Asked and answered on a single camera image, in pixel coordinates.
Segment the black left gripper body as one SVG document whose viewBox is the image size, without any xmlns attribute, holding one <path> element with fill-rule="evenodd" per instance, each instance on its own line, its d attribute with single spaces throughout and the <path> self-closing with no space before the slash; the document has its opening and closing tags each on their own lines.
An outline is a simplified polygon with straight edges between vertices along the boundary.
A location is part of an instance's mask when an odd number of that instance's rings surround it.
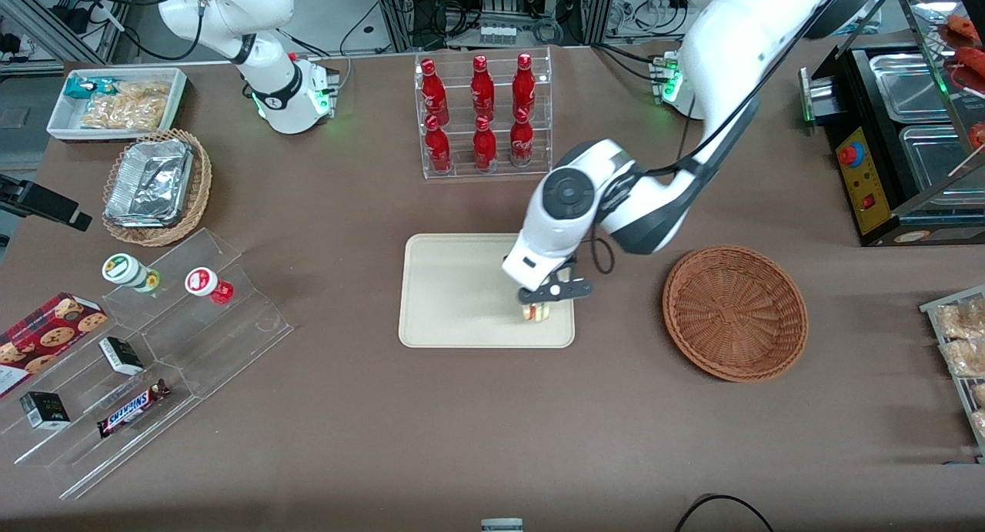
<svg viewBox="0 0 985 532">
<path fill-rule="evenodd" d="M 518 302 L 521 305 L 537 305 L 591 296 L 594 283 L 586 277 L 577 276 L 577 261 L 577 258 L 567 259 L 545 278 L 538 289 L 518 290 Z"/>
</svg>

